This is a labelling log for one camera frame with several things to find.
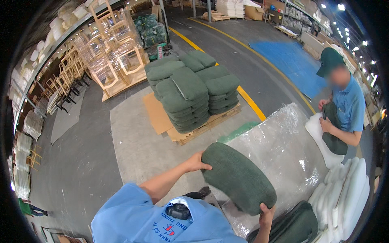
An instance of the gray mat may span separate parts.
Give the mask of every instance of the gray mat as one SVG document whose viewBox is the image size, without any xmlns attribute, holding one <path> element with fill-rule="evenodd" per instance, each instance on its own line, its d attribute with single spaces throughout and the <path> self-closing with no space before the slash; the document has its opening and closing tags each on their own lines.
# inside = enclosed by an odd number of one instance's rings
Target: gray mat
<svg viewBox="0 0 389 243">
<path fill-rule="evenodd" d="M 53 145 L 69 128 L 78 122 L 82 100 L 84 98 L 85 90 L 87 86 L 83 85 L 79 87 L 80 95 L 76 96 L 72 94 L 70 97 L 76 102 L 63 104 L 63 107 L 68 111 L 66 113 L 64 110 L 57 109 L 57 115 L 55 116 L 53 131 L 51 133 L 50 144 Z"/>
</svg>

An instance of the person walking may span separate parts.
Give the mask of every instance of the person walking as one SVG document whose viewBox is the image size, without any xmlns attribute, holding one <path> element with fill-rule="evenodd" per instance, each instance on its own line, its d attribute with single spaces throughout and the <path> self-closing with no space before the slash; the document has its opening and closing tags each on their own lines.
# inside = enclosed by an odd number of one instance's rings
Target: person walking
<svg viewBox="0 0 389 243">
<path fill-rule="evenodd" d="M 47 211 L 40 209 L 40 208 L 37 208 L 32 204 L 29 204 L 29 203 L 31 203 L 31 201 L 29 201 L 29 200 L 24 200 L 24 199 L 18 198 L 18 203 L 19 203 L 20 210 L 22 211 L 22 213 L 24 215 L 29 215 L 31 217 L 34 217 L 34 215 L 38 216 L 38 217 L 43 216 L 43 215 L 49 216 Z"/>
</svg>

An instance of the green shirt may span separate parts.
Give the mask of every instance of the green shirt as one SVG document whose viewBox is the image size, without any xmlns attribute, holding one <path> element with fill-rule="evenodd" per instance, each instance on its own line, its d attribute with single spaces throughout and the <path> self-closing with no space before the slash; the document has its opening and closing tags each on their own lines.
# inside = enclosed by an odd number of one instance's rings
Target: green shirt
<svg viewBox="0 0 389 243">
<path fill-rule="evenodd" d="M 28 203 L 23 202 L 21 198 L 18 198 L 18 203 L 19 203 L 20 210 L 22 210 L 23 214 L 31 215 L 30 205 Z"/>
</svg>

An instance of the worker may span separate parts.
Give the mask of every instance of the worker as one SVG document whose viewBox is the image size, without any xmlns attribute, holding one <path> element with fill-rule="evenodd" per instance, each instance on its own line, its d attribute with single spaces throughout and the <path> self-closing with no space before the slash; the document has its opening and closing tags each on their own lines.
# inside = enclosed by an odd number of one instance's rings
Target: worker
<svg viewBox="0 0 389 243">
<path fill-rule="evenodd" d="M 321 67 L 317 75 L 328 80 L 332 95 L 319 101 L 319 110 L 323 105 L 334 102 L 341 129 L 336 128 L 329 119 L 320 118 L 323 132 L 330 133 L 346 144 L 357 146 L 361 140 L 365 101 L 362 90 L 351 75 L 343 57 L 333 48 L 327 47 L 321 53 Z"/>
<path fill-rule="evenodd" d="M 19 203 L 20 210 L 22 211 L 22 213 L 24 215 L 29 215 L 31 217 L 34 217 L 34 215 L 38 216 L 38 217 L 43 216 L 43 215 L 49 216 L 47 211 L 40 209 L 40 208 L 37 208 L 32 204 L 28 204 L 28 203 L 31 203 L 31 201 L 29 201 L 29 200 L 24 200 L 24 199 L 18 198 L 18 203 Z"/>
<path fill-rule="evenodd" d="M 188 197 L 197 193 L 174 198 L 163 207 L 155 205 L 185 173 L 212 170 L 212 166 L 202 163 L 202 152 L 139 186 L 124 185 L 95 215 L 91 223 L 93 241 L 247 243 L 234 234 L 220 209 Z M 209 192 L 203 188 L 198 194 L 204 198 Z M 268 243 L 275 208 L 268 209 L 263 203 L 260 207 L 263 214 L 256 243 Z"/>
</svg>

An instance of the wooden pallet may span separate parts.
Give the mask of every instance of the wooden pallet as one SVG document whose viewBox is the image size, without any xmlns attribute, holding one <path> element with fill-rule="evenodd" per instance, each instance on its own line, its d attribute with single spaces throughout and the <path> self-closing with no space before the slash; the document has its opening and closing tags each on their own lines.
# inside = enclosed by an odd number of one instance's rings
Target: wooden pallet
<svg viewBox="0 0 389 243">
<path fill-rule="evenodd" d="M 292 34 L 290 34 L 289 32 L 287 32 L 287 31 L 281 29 L 280 26 L 275 25 L 274 28 L 276 28 L 276 29 L 278 29 L 279 31 L 285 33 L 287 36 L 289 36 L 289 37 L 292 38 L 292 39 L 295 39 L 295 38 L 297 37 L 297 35 L 292 35 Z"/>
<path fill-rule="evenodd" d="M 177 132 L 175 128 L 169 129 L 167 133 L 173 142 L 177 142 L 179 145 L 184 145 L 187 142 L 191 141 L 192 139 L 205 133 L 206 131 L 216 127 L 217 125 L 224 122 L 225 120 L 232 117 L 233 115 L 238 114 L 239 112 L 240 112 L 240 103 L 238 103 L 234 108 L 232 108 L 231 110 L 225 113 L 211 116 L 206 123 L 204 123 L 201 127 L 193 130 L 190 133 L 180 134 Z"/>
</svg>

